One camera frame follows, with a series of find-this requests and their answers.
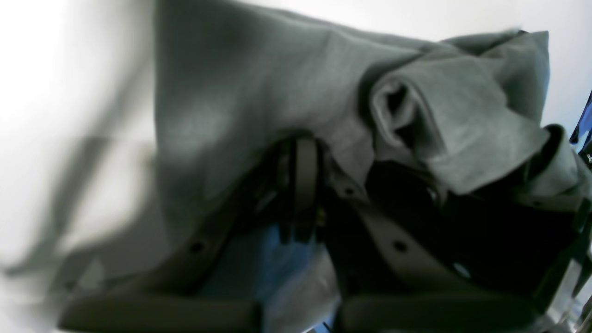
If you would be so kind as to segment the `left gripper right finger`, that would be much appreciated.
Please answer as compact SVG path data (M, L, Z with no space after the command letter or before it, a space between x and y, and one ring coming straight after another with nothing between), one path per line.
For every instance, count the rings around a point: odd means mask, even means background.
M476 286L433 256L332 166L319 141L296 140L296 240L326 245L342 302L334 333L530 333L524 298Z

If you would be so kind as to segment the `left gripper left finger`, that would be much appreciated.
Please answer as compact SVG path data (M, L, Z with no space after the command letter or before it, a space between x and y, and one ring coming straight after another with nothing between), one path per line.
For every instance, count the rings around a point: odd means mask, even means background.
M265 154L224 204L156 268L102 294L72 301L58 328L68 333L259 333L258 301L201 297L234 237L275 221L289 188L291 143Z

